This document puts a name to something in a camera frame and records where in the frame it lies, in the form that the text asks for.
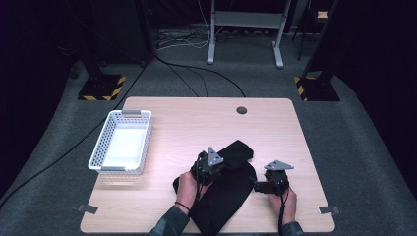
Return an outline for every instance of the black fabric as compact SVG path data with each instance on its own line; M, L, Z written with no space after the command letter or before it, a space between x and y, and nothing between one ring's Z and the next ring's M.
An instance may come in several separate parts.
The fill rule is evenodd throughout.
M247 161L253 158L254 152L244 143L236 141L217 153L224 158L226 167L190 212L205 236L218 234L251 193L251 178L257 179L254 167ZM173 183L176 192L178 181L177 178Z

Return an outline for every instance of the wooden table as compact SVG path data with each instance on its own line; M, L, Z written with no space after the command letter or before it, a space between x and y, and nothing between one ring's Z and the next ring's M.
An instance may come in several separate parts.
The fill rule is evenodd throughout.
M239 114L237 107L247 109ZM305 232L331 232L328 205L292 102L285 98L130 97L125 110L150 110L152 133L143 175L98 175L81 229L86 233L147 233L174 204L173 180L190 169L202 150L221 150L236 140L254 151L259 181L264 166L280 160L298 196L296 219ZM268 197L252 192L222 233L277 231ZM200 232L191 220L184 232Z

